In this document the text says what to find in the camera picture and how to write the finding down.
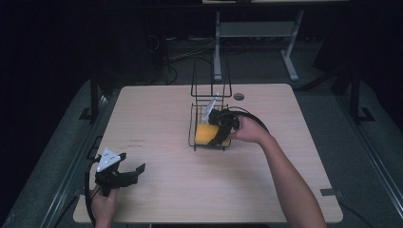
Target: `metal stand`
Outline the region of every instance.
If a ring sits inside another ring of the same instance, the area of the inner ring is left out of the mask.
[[[222,110],[224,108],[228,108],[228,104],[224,102],[224,98],[232,97],[232,85],[231,85],[231,77],[228,70],[228,74],[225,77],[222,77],[218,82],[215,80],[214,75],[208,75],[210,77],[210,87],[204,86],[202,88],[198,87],[198,71],[197,64],[194,63],[193,66],[193,77],[192,77],[192,86],[190,90],[190,95],[195,98],[195,102],[192,103],[190,109],[190,124],[189,124],[189,135],[188,135],[188,143],[190,146],[193,146],[193,149],[196,151],[197,147],[209,147],[209,148],[219,148],[225,150],[225,145],[206,145],[206,144],[197,144],[196,132],[198,130],[199,124],[205,124],[205,121],[202,120],[202,116],[205,114],[205,108],[209,105],[213,98],[216,98],[216,104],[214,104],[214,109]]]
[[[214,52],[214,79],[220,81],[221,59],[220,42],[221,37],[289,37],[290,42],[287,49],[281,51],[281,57],[287,67],[288,74],[292,81],[297,81],[298,76],[290,59],[294,43],[297,39],[299,26],[304,10],[300,10],[295,21],[291,22],[221,22],[220,12],[217,12],[216,19],[216,46]]]

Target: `wooden table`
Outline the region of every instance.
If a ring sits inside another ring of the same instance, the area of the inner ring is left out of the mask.
[[[312,188],[327,222],[342,220],[317,149],[288,85],[232,85],[243,101],[227,98],[258,116]],[[199,89],[209,85],[199,85]],[[122,89],[100,145],[127,153],[119,171],[146,163],[136,185],[119,192],[116,222],[136,223],[270,223],[285,222],[261,149],[232,141],[226,150],[188,144],[190,85],[130,86]],[[91,183],[94,182],[94,165]],[[74,212],[90,222],[84,197]]]

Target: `gray carpet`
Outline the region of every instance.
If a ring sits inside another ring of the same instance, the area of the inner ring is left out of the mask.
[[[186,53],[198,46],[195,43],[171,44],[170,54]],[[283,43],[264,43],[252,46],[239,54],[228,54],[229,70],[233,84],[252,83],[286,83],[292,87],[303,86],[319,77],[322,72],[312,67],[320,43],[298,43],[292,55],[299,81],[291,82],[287,76],[285,66],[280,59],[279,50]],[[198,55],[198,67],[202,73],[208,74],[211,66],[212,54]],[[178,72],[175,84],[189,85],[195,59],[187,58],[172,62]],[[173,75],[165,73],[169,79]],[[163,85],[165,79],[161,78],[157,85]],[[393,204],[374,171],[366,147],[357,133],[357,126],[352,123],[347,114],[344,101],[348,101],[348,94],[337,97],[330,92],[333,80],[315,87],[307,92],[296,92],[297,100],[304,115],[305,121],[311,131],[317,151],[321,157],[329,180],[339,193],[339,201],[354,209],[357,213],[342,207],[344,219],[329,227],[370,227],[360,217],[365,218],[373,227],[403,227],[402,218],[397,214]],[[81,112],[89,107],[89,84],[83,85],[71,102],[65,117],[48,143],[41,160],[27,182],[19,199],[15,203],[10,220],[4,227],[40,227],[55,198],[58,198],[60,207],[55,213],[58,218],[62,210],[67,208],[57,227],[90,227],[89,224],[78,224],[73,221],[72,214],[76,201],[68,206],[74,196],[82,192],[84,171],[88,164],[86,153],[76,152],[83,149],[90,152],[90,147],[102,136],[113,106],[119,96],[119,88],[107,97],[107,104],[102,109],[96,124],[79,120]],[[403,189],[403,161],[402,145],[403,135],[393,124],[393,121],[381,108],[370,88],[363,84],[361,89],[361,106],[366,106],[374,115],[376,121],[363,123],[360,129],[364,130],[388,167],[396,184]],[[64,180],[65,173],[71,167],[74,159],[78,159],[76,171],[68,186],[59,189]],[[269,224],[271,227],[287,227],[285,224]],[[178,225],[153,225],[153,227],[173,227]],[[211,225],[182,225],[181,227],[213,227]],[[144,225],[114,224],[114,227],[148,227]],[[251,227],[250,225],[215,225],[214,227]]]

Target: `yellow object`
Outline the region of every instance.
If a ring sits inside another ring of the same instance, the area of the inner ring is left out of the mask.
[[[195,143],[196,144],[208,144],[219,131],[219,127],[216,125],[210,125],[205,123],[199,123],[196,130]],[[228,146],[229,141],[222,142],[223,146]]]

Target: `wire basket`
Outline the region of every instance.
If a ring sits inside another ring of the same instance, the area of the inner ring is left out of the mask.
[[[192,86],[190,95],[195,98],[195,102],[192,103],[190,109],[190,125],[188,142],[190,146],[193,146],[196,151],[197,147],[209,147],[225,150],[229,144],[224,145],[207,145],[196,143],[196,132],[199,124],[208,124],[208,119],[204,120],[205,108],[210,104],[213,99],[216,99],[214,109],[222,110],[228,108],[228,104],[224,102],[225,98],[232,97],[232,86],[229,70],[226,76],[221,76],[221,80],[215,81],[213,73],[209,75],[199,74],[197,71],[197,62],[193,65]]]

